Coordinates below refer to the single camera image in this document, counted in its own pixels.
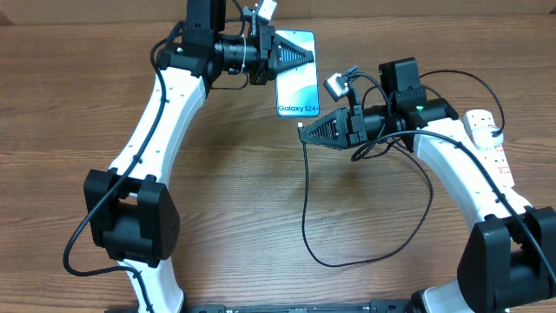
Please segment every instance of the wooden table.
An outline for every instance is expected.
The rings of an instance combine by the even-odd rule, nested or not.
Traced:
[[[416,57],[421,72],[469,70],[506,112],[516,190],[556,204],[556,18],[383,17],[279,21],[313,30],[320,80],[353,64]],[[83,179],[105,170],[149,99],[149,50],[171,23],[0,28],[0,311],[101,312],[136,302],[123,273],[73,277],[62,252],[86,212]],[[217,85],[240,85],[226,75]],[[359,86],[363,89],[366,82]],[[459,113],[500,115],[481,85],[438,75],[424,83]],[[377,94],[372,101],[380,103]],[[337,106],[321,88],[322,112]],[[361,303],[408,297],[455,276],[468,231],[433,176],[433,208],[414,240],[383,262],[331,270],[301,239],[304,171],[299,120],[275,113],[275,86],[212,91],[175,160],[170,192],[182,231],[173,254],[189,302],[258,305]],[[324,261],[378,256],[402,244],[427,203],[427,186],[401,154],[361,163],[351,151],[310,147],[308,240]],[[114,264],[83,232],[80,269]],[[516,311],[552,312],[545,301]]]

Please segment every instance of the white power strip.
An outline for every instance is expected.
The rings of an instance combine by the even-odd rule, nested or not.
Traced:
[[[512,188],[514,186],[510,165],[506,159],[506,153],[502,148],[504,134],[493,137],[493,131],[498,130],[494,123],[493,114],[487,110],[470,110],[463,117],[463,124],[466,133],[477,147],[479,156],[489,172],[497,173],[497,181],[503,187]]]

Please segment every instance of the black wire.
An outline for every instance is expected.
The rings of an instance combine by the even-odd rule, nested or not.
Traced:
[[[436,90],[434,90],[434,89],[432,89],[432,88],[430,88],[430,87],[428,87],[424,84],[421,84],[421,86],[423,86],[426,90],[429,90],[432,93],[434,93],[438,98],[442,98],[442,96],[440,95],[440,93],[438,93],[438,91],[436,91]]]
[[[385,149],[385,151],[382,152],[382,154],[380,155],[384,155],[387,153],[387,151],[393,147],[393,143],[391,142],[388,144],[387,148]],[[307,241],[307,236],[305,235],[305,219],[306,219],[306,215],[307,215],[307,202],[308,202],[308,193],[309,193],[309,166],[308,166],[308,158],[307,158],[307,144],[306,143],[302,143],[303,144],[303,157],[305,160],[305,200],[303,202],[303,216],[301,219],[301,233],[303,235],[303,242],[305,243],[305,247],[307,248],[309,254],[311,255],[311,257],[320,265],[329,267],[329,268],[340,268],[340,267],[344,267],[344,266],[350,266],[350,265],[356,265],[356,264],[364,264],[364,263],[375,263],[375,262],[379,262],[381,260],[387,259],[391,256],[396,255],[398,252],[402,251],[408,244],[409,242],[411,242],[411,240],[414,238],[415,234],[417,233],[417,231],[419,230],[419,228],[421,227],[421,225],[425,222],[425,219],[427,218],[427,214],[428,211],[431,208],[431,205],[433,204],[433,197],[434,197],[434,190],[433,190],[433,183],[431,182],[430,178],[428,177],[427,173],[425,172],[425,170],[420,166],[420,164],[414,159],[412,158],[409,154],[407,154],[406,152],[397,149],[395,146],[394,148],[397,149],[399,152],[403,153],[406,157],[408,157],[413,163],[415,163],[415,165],[417,165],[417,167],[419,168],[419,170],[421,171],[421,173],[423,173],[423,175],[425,176],[427,183],[428,183],[428,188],[430,190],[430,197],[428,200],[428,205],[427,205],[427,209],[425,210],[425,213],[423,214],[423,217],[421,218],[421,220],[419,221],[419,224],[417,225],[417,227],[415,228],[414,232],[411,234],[411,236],[396,250],[384,255],[384,256],[379,256],[379,257],[374,257],[374,258],[370,258],[368,260],[363,260],[363,261],[357,261],[357,262],[350,262],[350,263],[342,263],[342,264],[328,264],[328,263],[324,263],[323,261],[319,260],[318,257],[316,257],[313,253],[313,251],[311,250],[311,248],[309,247],[309,243]]]
[[[379,131],[378,137],[382,136],[385,128],[386,128],[386,124],[384,123],[382,124],[381,131]],[[375,145],[376,144],[371,144],[371,142],[364,143],[351,156],[351,162],[357,162],[361,159],[372,158],[372,157],[367,157],[367,154],[374,148]]]
[[[437,134],[431,131],[426,131],[426,130],[404,130],[404,131],[398,131],[392,134],[388,134],[385,135],[383,137],[378,137],[376,139],[373,140],[373,143],[379,143],[383,140],[388,140],[388,138],[391,137],[398,137],[398,136],[404,136],[404,135],[427,135],[427,136],[431,136],[431,137],[436,137],[439,138],[441,140],[444,140],[448,143],[453,144],[455,147],[460,148],[463,152],[465,152],[467,154],[467,156],[469,158],[471,158],[471,160],[473,161],[473,163],[475,163],[475,166],[477,166],[477,169],[479,169],[479,171],[481,172],[481,174],[483,175],[483,177],[485,178],[486,182],[490,185],[490,187],[492,188],[494,194],[496,195],[496,197],[498,197],[498,200],[504,205],[504,207],[506,208],[506,210],[512,215],[512,217],[515,219],[515,221],[518,223],[518,225],[523,229],[523,231],[526,234],[527,239],[529,240],[530,244],[533,246],[533,249],[537,252],[537,254],[539,255],[539,258],[541,259],[541,261],[543,262],[543,264],[546,266],[546,268],[548,269],[548,272],[550,274],[550,277],[552,279],[552,284],[553,286],[551,287],[551,289],[554,288],[554,284],[556,284],[556,276],[554,275],[554,271],[552,266],[550,266],[550,263],[548,262],[548,260],[546,259],[546,255],[545,253],[542,251],[542,249],[539,246],[539,243],[537,243],[537,240],[535,240],[535,237],[533,236],[533,234],[531,233],[531,231],[527,228],[527,226],[525,225],[525,223],[523,222],[523,220],[521,219],[520,215],[512,208],[512,205],[510,205],[510,203],[507,201],[506,199],[506,195],[504,195],[500,189],[498,188],[498,186],[496,185],[496,183],[494,182],[494,180],[490,177],[490,175],[488,174],[487,169],[485,169],[485,167],[481,164],[481,162],[479,161],[479,159],[474,155],[473,152],[471,152],[471,150],[469,150],[462,142],[457,142],[455,140],[453,140],[450,137],[446,137],[444,135],[441,134]]]
[[[241,5],[237,2],[237,0],[232,0],[232,2],[235,4],[235,7],[240,11],[240,16],[237,18],[229,18],[227,19],[225,22],[226,23],[232,23],[232,22],[242,22],[242,29],[240,30],[240,33],[238,35],[220,35],[220,38],[224,38],[224,39],[229,39],[229,40],[235,40],[235,39],[239,39],[242,37],[243,35],[243,31],[245,30],[245,21],[243,20],[243,10]]]
[[[212,90],[242,90],[243,88],[247,87],[247,85],[249,84],[249,75],[247,73],[243,73],[245,74],[245,83],[243,83],[242,87],[211,87],[210,89]]]
[[[396,92],[396,90],[390,92],[390,95],[388,95],[388,100],[386,101],[386,113],[389,117],[392,116],[392,99],[394,99],[394,95],[396,94]]]
[[[390,151],[390,149],[392,148],[392,146],[394,146],[395,143],[399,144],[398,143],[399,141],[400,141],[400,139],[395,139],[395,140],[389,142],[388,145],[386,146],[386,148],[382,152],[379,152],[379,153],[377,153],[375,155],[372,155],[372,156],[365,156],[365,157],[363,157],[363,159],[368,160],[368,159],[372,159],[372,158],[376,158],[376,157],[382,157]]]
[[[400,140],[394,140],[394,142],[398,145],[398,147],[400,147],[400,148],[402,148],[406,151],[409,151],[409,149],[405,145],[401,145]]]
[[[109,189],[109,191],[95,205],[93,210],[91,210],[89,212],[89,214],[87,214],[87,216],[83,219],[83,221],[79,224],[79,226],[77,226],[76,231],[74,231],[73,235],[69,239],[68,244],[66,245],[66,248],[63,252],[63,267],[71,275],[74,275],[74,276],[80,276],[80,277],[95,276],[95,275],[106,274],[106,273],[111,273],[111,272],[115,272],[115,271],[129,271],[129,272],[133,273],[134,278],[137,278],[137,281],[139,282],[139,286],[141,287],[141,293],[142,293],[142,297],[145,301],[145,304],[147,305],[147,311],[149,311],[151,313],[155,313],[155,311],[153,309],[152,303],[150,303],[149,295],[147,294],[147,288],[145,286],[145,282],[143,281],[143,279],[141,277],[141,272],[139,270],[137,270],[137,269],[135,269],[131,266],[113,266],[113,267],[109,267],[109,268],[105,268],[105,269],[89,270],[89,271],[82,272],[82,271],[79,271],[79,270],[75,270],[71,267],[71,265],[70,265],[70,252],[71,252],[71,248],[73,247],[77,238],[82,233],[85,226],[87,226],[87,223],[89,223],[90,219],[97,213],[97,211],[106,202],[108,202],[112,199],[112,197],[115,195],[115,193],[118,191],[118,189],[122,185],[123,181],[129,176],[129,174],[135,168],[135,166],[138,163],[141,162],[141,155],[147,149],[147,145],[149,144],[149,141],[150,141],[151,137],[155,134],[156,126],[160,122],[160,119],[162,117],[162,113],[164,111],[164,105],[166,103],[166,84],[164,83],[164,77],[162,76],[162,73],[161,73],[160,69],[158,68],[158,64],[156,64],[155,53],[156,53],[156,50],[158,48],[160,48],[165,43],[166,43],[166,39],[163,39],[162,41],[155,44],[155,46],[150,51],[150,63],[153,66],[153,68],[155,69],[156,75],[158,76],[158,80],[160,81],[161,91],[162,91],[162,96],[160,98],[160,106],[158,108],[158,112],[156,113],[155,121],[153,122],[152,126],[150,127],[149,133],[145,137],[145,140],[142,142],[141,147],[139,148],[137,153],[133,156],[133,159],[132,159],[131,164],[129,165],[129,167],[123,172],[123,174],[116,181],[116,183],[114,183],[114,185]]]
[[[350,78],[365,77],[366,79],[370,80],[371,83],[373,83],[374,86],[381,92],[382,97],[384,98],[384,101],[386,103],[388,103],[388,96],[387,96],[386,92],[384,91],[384,89],[382,89],[382,86],[379,84],[379,82],[377,82],[376,79],[374,79],[372,76],[368,75],[367,73],[363,73],[363,72],[358,71],[358,72],[355,72],[355,73],[351,74],[349,77]]]
[[[365,101],[367,100],[367,95],[369,92],[371,92],[372,90],[375,90],[376,86],[372,86],[371,88],[367,89],[367,91],[365,91],[365,95],[363,95],[363,100],[361,100],[361,108],[365,108]]]
[[[504,117],[504,110],[502,109],[502,104],[500,104],[500,100],[498,99],[498,97],[494,93],[494,90],[492,88],[490,88],[488,83],[486,83],[482,79],[478,78],[477,76],[475,76],[471,73],[465,72],[463,70],[433,70],[433,71],[429,71],[428,73],[425,73],[425,74],[421,75],[420,77],[423,78],[425,76],[428,76],[428,75],[431,75],[431,74],[436,74],[436,73],[461,74],[461,75],[472,77],[475,80],[477,80],[479,83],[482,83],[482,85],[485,86],[488,89],[490,94],[493,95],[494,101],[496,101],[496,104],[498,104],[498,109],[500,109],[500,115],[502,116],[502,127],[500,127],[499,130],[496,130],[495,132],[493,132],[493,137],[498,137],[498,136],[500,136],[500,134],[502,134],[502,131],[504,130],[504,126],[506,126],[506,118]]]

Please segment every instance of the black base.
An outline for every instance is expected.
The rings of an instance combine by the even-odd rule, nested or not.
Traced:
[[[374,300],[357,304],[296,304],[253,307],[231,307],[223,305],[194,305],[181,313],[405,313],[409,300]],[[105,313],[137,313],[137,308],[128,310],[106,310]]]

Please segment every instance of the smartphone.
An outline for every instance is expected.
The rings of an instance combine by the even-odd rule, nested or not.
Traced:
[[[276,34],[313,52],[314,62],[287,70],[276,77],[276,111],[279,117],[317,117],[321,113],[314,33],[277,30]]]

